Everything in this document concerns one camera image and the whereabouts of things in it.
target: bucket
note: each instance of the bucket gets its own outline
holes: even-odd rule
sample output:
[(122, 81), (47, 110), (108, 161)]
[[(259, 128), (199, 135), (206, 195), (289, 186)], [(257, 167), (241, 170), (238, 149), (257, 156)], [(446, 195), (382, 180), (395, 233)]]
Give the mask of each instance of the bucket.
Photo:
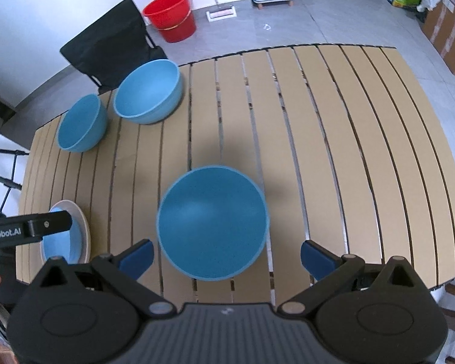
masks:
[(195, 32), (189, 0), (153, 0), (143, 8), (143, 15), (167, 42), (185, 40)]

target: table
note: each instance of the table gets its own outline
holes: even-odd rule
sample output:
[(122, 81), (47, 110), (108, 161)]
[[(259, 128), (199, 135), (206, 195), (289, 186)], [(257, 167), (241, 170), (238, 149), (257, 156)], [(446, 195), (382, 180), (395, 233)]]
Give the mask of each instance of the table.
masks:
[[(381, 263), (405, 256), (428, 288), (455, 278), (455, 163), (415, 76), (392, 48), (301, 45), (180, 68), (184, 95), (165, 121), (136, 125), (101, 96), (109, 126), (83, 154), (60, 150), (61, 116), (33, 140), (20, 213), (75, 201), (92, 256), (143, 238), (157, 248), (140, 282), (187, 301), (281, 303), (311, 284), (300, 262), (310, 237), (331, 252)], [(233, 280), (193, 281), (158, 248), (155, 217), (191, 168), (234, 167), (264, 190), (269, 242)], [(39, 244), (17, 248), (17, 277), (41, 267)]]

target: white logo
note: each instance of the white logo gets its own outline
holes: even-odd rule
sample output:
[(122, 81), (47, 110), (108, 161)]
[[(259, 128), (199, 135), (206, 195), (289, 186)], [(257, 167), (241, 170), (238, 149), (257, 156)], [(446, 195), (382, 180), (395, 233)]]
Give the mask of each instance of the white logo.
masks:
[(20, 227), (15, 228), (13, 231), (11, 228), (8, 230), (0, 230), (0, 238), (5, 238), (5, 237), (13, 237), (15, 235), (20, 235), (22, 234), (22, 231), (20, 230)]
[(223, 315), (230, 315), (230, 314), (233, 313), (233, 312), (234, 312), (234, 309), (233, 309), (233, 308), (226, 308), (226, 309), (221, 310), (221, 313), (222, 313)]

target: chair backrest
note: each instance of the chair backrest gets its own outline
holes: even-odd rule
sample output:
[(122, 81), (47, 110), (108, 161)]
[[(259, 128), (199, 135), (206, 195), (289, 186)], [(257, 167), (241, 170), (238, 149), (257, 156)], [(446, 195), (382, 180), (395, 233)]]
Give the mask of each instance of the chair backrest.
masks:
[(133, 0), (123, 0), (60, 51), (78, 71), (108, 91), (117, 88), (140, 65), (165, 59), (163, 51), (158, 53), (158, 49), (148, 36), (142, 14)]

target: blue bowl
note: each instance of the blue bowl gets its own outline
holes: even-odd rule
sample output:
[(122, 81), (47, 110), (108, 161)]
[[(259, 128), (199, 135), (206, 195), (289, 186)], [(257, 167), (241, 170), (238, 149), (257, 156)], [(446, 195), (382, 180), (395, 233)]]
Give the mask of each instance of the blue bowl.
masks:
[(167, 191), (157, 214), (163, 254), (181, 272), (220, 281), (260, 255), (270, 224), (261, 190), (229, 167), (197, 168)]
[[(54, 207), (51, 212), (62, 211), (59, 207)], [(62, 256), (69, 264), (77, 264), (83, 249), (83, 236), (77, 221), (73, 219), (71, 229), (46, 235), (42, 239), (42, 257), (47, 260), (52, 256)]]
[(108, 124), (106, 108), (95, 94), (79, 99), (59, 126), (57, 144), (69, 152), (85, 152), (102, 138)]
[(165, 119), (182, 98), (182, 75), (170, 60), (153, 60), (138, 67), (121, 83), (113, 106), (122, 118), (140, 124)]

